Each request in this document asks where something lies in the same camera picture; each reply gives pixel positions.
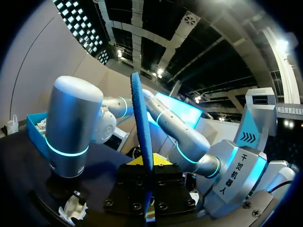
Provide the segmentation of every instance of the white plastic bag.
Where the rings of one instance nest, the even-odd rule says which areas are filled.
[[[17,116],[14,115],[13,120],[8,122],[8,135],[18,132],[19,131],[18,127],[19,127],[18,119]]]

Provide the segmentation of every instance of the chevron arrow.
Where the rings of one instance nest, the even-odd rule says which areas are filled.
[[[253,141],[255,141],[256,140],[256,137],[255,137],[255,135],[254,134],[252,134],[252,136],[254,137],[254,139],[250,142],[250,143],[252,143]]]
[[[243,140],[245,137],[246,137],[246,136],[245,136],[245,133],[243,132],[243,138],[242,138],[241,140]]]
[[[246,141],[249,138],[248,133],[246,132],[246,139],[244,141]]]
[[[252,140],[252,136],[251,136],[251,134],[250,134],[250,139],[247,141],[247,142],[249,142],[249,141],[251,141]]]

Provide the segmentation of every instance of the air vent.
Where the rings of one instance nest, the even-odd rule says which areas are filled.
[[[197,22],[196,22],[196,19],[192,16],[192,15],[187,15],[184,17],[184,21],[185,23],[187,23],[188,25],[195,25]]]

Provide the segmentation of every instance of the curved wall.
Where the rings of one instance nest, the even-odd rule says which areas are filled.
[[[52,0],[46,0],[24,23],[0,71],[0,126],[45,112],[54,81],[75,76],[99,87],[105,96],[131,98],[128,77],[87,54],[68,30]],[[154,90],[143,85],[143,88]],[[134,119],[119,128],[130,132]]]

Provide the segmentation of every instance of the white wall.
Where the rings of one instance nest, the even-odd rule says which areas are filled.
[[[205,118],[200,118],[196,126],[196,130],[204,135],[211,145],[221,140],[233,141],[238,128],[238,123],[221,122]]]

